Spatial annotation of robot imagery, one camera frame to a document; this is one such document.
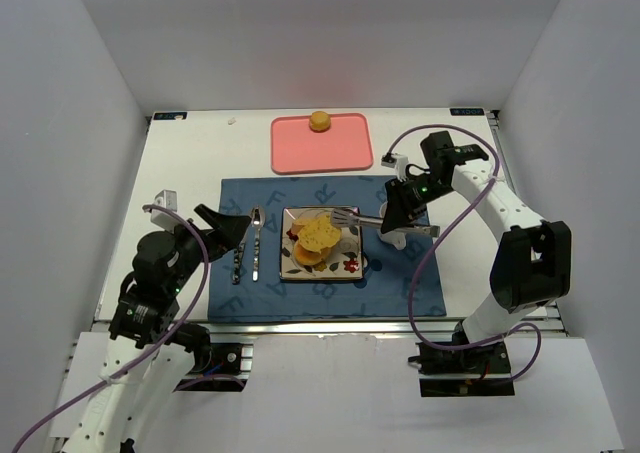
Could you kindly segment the metal kitchen tongs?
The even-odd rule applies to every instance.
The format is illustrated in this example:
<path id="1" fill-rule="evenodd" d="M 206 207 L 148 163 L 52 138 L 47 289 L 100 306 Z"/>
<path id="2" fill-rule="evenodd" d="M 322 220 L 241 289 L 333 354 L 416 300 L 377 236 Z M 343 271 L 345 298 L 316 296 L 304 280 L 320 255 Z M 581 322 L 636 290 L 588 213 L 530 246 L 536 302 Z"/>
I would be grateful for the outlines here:
<path id="1" fill-rule="evenodd" d="M 336 228 L 371 227 L 382 231 L 383 219 L 360 215 L 350 209 L 335 208 L 330 213 L 330 222 Z M 436 225 L 410 224 L 393 229 L 394 233 L 420 234 L 431 238 L 438 238 L 440 227 Z"/>

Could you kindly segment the seeded bread slice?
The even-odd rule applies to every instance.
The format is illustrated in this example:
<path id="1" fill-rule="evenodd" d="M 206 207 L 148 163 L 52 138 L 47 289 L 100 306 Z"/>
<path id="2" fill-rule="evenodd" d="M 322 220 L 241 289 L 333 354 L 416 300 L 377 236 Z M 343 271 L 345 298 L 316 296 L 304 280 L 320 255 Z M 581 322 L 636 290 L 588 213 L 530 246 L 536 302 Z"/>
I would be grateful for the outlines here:
<path id="1" fill-rule="evenodd" d="M 288 231 L 289 236 L 296 241 L 301 230 L 311 222 L 312 218 L 296 218 Z"/>

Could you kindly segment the orange glazed bagel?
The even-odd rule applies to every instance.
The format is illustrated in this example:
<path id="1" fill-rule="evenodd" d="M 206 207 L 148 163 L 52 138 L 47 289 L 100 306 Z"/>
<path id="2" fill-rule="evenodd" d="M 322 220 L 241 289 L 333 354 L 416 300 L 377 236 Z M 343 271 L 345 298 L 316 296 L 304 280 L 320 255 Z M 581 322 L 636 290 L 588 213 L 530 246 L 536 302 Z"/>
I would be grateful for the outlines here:
<path id="1" fill-rule="evenodd" d="M 314 267 L 324 262 L 331 254 L 332 248 L 323 248 L 318 252 L 305 249 L 300 242 L 296 242 L 293 248 L 293 256 L 295 260 L 302 266 Z"/>

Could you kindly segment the seeded bread sandwich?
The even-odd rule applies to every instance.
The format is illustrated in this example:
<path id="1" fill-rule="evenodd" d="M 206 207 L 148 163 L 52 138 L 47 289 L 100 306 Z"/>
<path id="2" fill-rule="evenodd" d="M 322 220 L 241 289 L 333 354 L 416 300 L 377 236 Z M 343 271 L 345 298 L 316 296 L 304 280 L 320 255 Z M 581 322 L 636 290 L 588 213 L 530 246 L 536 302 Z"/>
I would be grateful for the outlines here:
<path id="1" fill-rule="evenodd" d="M 312 219 L 298 233 L 300 245 L 310 252 L 333 248 L 341 239 L 340 228 L 332 225 L 328 214 Z"/>

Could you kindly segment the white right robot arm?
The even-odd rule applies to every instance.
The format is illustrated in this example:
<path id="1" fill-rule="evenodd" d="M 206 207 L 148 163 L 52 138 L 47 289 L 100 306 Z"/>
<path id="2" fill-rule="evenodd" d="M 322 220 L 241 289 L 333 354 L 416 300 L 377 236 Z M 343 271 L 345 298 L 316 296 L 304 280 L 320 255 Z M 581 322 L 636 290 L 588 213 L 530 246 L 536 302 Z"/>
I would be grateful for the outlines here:
<path id="1" fill-rule="evenodd" d="M 572 233 L 563 221 L 550 222 L 528 207 L 500 177 L 496 150 L 478 135 L 457 146 L 450 124 L 426 125 L 420 148 L 425 173 L 388 181 L 381 231 L 402 232 L 422 216 L 430 202 L 455 192 L 468 207 L 435 240 L 419 266 L 471 212 L 493 234 L 498 249 L 489 275 L 490 292 L 460 324 L 464 351 L 502 341 L 523 328 L 523 318 L 570 288 Z"/>

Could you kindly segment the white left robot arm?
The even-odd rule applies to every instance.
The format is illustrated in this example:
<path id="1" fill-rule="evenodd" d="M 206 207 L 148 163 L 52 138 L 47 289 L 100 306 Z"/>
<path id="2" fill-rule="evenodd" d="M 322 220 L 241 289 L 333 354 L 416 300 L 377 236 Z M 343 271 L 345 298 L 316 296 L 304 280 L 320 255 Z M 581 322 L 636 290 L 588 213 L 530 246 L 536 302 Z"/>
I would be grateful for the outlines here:
<path id="1" fill-rule="evenodd" d="M 136 452 L 171 394 L 200 382 L 242 381 L 217 362 L 208 330 L 178 319 L 177 296 L 198 269 L 239 246 L 251 220 L 203 204 L 200 229 L 158 204 L 158 230 L 137 244 L 109 326 L 100 383 L 91 390 L 65 452 Z"/>

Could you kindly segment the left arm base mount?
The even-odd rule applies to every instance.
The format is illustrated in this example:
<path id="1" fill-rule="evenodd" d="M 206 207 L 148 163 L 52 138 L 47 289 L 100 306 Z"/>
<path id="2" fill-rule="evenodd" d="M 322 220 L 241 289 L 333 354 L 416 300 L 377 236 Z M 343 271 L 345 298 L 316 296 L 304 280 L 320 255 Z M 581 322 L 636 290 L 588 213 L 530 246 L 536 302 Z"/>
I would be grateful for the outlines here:
<path id="1" fill-rule="evenodd" d="M 196 366 L 182 379 L 180 392 L 242 392 L 246 386 L 253 360 L 253 344 L 212 342 Z"/>

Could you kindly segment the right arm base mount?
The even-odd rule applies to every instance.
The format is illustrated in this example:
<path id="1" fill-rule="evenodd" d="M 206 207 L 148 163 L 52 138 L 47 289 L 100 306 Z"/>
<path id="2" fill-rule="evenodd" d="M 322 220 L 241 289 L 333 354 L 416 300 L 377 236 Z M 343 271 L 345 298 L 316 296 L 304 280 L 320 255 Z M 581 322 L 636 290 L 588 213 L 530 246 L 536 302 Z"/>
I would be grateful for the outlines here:
<path id="1" fill-rule="evenodd" d="M 423 398 L 511 397 L 515 395 L 506 345 L 475 349 L 437 350 L 424 343 L 408 364 L 419 373 Z"/>

